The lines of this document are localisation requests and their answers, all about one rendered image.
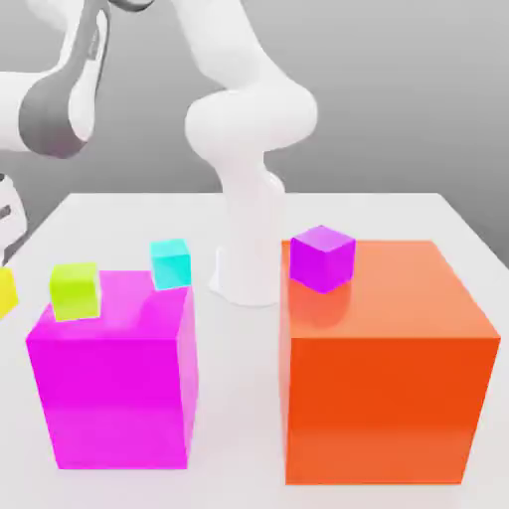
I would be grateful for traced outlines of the small purple cube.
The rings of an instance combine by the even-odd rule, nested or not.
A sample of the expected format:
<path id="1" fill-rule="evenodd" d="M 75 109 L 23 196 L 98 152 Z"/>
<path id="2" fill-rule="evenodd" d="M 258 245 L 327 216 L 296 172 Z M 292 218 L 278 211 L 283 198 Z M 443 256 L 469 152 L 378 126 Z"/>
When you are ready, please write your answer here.
<path id="1" fill-rule="evenodd" d="M 325 294 L 354 274 L 356 240 L 320 225 L 290 240 L 289 277 Z"/>

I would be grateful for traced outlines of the small yellow cube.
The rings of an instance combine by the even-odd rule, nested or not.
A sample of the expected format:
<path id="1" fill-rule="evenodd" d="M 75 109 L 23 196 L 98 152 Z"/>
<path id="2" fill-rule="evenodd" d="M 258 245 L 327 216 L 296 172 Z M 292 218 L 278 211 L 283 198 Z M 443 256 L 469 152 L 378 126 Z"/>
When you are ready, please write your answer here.
<path id="1" fill-rule="evenodd" d="M 0 319 L 5 317 L 19 302 L 13 271 L 0 267 Z"/>

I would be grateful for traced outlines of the large magenta box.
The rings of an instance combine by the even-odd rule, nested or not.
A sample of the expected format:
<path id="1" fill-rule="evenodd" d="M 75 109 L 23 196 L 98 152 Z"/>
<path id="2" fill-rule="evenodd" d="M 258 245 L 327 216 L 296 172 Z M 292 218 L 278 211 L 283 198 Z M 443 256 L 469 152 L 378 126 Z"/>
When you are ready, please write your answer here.
<path id="1" fill-rule="evenodd" d="M 97 318 L 46 306 L 26 345 L 61 469 L 185 469 L 199 371 L 194 293 L 103 271 Z"/>

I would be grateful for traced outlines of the small cyan cube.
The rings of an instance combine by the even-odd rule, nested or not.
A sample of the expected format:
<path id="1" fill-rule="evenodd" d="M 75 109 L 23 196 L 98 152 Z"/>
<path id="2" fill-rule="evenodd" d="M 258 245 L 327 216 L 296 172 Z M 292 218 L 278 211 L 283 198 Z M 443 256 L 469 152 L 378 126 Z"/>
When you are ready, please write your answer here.
<path id="1" fill-rule="evenodd" d="M 151 271 L 157 290 L 192 284 L 191 256 L 184 239 L 150 243 Z"/>

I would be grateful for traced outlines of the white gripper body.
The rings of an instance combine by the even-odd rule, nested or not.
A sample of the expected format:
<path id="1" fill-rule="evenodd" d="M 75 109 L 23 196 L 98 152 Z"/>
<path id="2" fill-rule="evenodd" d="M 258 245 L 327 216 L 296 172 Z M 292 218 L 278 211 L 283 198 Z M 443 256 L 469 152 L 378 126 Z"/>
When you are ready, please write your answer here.
<path id="1" fill-rule="evenodd" d="M 0 255 L 27 232 L 27 216 L 12 179 L 0 175 Z"/>

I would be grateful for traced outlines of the small lime green cube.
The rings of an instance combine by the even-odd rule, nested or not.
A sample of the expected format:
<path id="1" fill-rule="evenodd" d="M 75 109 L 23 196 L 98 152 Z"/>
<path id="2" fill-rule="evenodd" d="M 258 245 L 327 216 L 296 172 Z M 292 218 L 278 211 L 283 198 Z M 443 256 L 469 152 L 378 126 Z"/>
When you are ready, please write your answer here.
<path id="1" fill-rule="evenodd" d="M 95 262 L 56 264 L 49 288 L 58 322 L 97 318 L 100 315 L 101 287 Z"/>

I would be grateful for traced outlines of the large orange box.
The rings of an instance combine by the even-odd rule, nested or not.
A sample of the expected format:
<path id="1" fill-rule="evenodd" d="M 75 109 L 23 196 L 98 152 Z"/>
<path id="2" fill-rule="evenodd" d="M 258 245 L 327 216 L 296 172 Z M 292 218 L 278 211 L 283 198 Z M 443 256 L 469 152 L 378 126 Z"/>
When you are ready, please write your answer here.
<path id="1" fill-rule="evenodd" d="M 361 241 L 327 294 L 281 279 L 289 484 L 457 484 L 500 335 L 437 246 Z"/>

